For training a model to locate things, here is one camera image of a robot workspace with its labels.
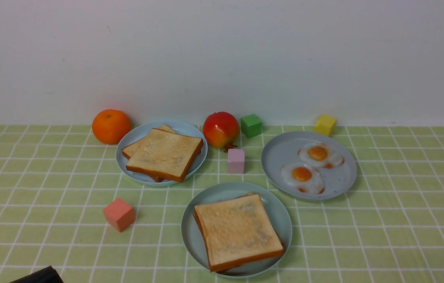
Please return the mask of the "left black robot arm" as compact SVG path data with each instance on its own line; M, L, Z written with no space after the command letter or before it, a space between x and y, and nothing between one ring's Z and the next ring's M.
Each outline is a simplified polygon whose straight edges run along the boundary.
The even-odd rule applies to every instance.
M57 270L47 266L10 283L64 283Z

